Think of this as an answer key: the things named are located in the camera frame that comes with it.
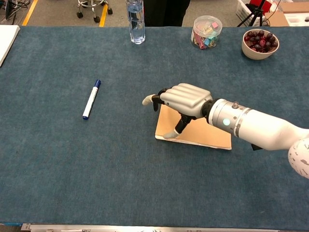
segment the white robotic arm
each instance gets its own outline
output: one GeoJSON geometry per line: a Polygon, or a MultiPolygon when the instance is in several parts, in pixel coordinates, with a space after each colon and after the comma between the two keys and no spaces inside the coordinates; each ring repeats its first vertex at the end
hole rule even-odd
{"type": "Polygon", "coordinates": [[[177,137],[191,120],[205,117],[207,122],[252,144],[254,150],[289,150],[291,166],[309,178],[309,130],[225,99],[213,100],[211,93],[181,83],[147,96],[142,104],[165,104],[181,114],[174,131],[165,138],[177,137]]]}

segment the blue marker cap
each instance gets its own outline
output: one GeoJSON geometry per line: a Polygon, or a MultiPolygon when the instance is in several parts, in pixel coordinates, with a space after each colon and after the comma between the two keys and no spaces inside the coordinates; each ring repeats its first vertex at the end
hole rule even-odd
{"type": "Polygon", "coordinates": [[[100,85],[101,85],[101,81],[100,80],[96,80],[95,87],[100,88],[100,85]]]}

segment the person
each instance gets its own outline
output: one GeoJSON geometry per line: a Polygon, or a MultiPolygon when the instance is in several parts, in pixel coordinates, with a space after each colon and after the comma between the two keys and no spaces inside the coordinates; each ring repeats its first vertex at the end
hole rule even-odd
{"type": "Polygon", "coordinates": [[[144,0],[146,27],[181,27],[190,0],[144,0]]]}

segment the red cherry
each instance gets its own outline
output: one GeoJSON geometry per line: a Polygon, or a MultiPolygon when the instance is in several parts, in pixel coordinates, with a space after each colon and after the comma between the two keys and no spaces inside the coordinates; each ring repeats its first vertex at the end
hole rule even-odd
{"type": "Polygon", "coordinates": [[[266,43],[265,40],[260,40],[260,43],[259,43],[259,44],[260,44],[261,47],[264,47],[264,46],[265,46],[265,43],[266,43]]]}

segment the white paper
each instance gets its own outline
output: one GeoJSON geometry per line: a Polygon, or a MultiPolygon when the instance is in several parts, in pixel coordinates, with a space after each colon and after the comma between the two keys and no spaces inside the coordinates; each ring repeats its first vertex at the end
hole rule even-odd
{"type": "Polygon", "coordinates": [[[8,54],[20,27],[18,25],[0,25],[0,67],[8,54]]]}

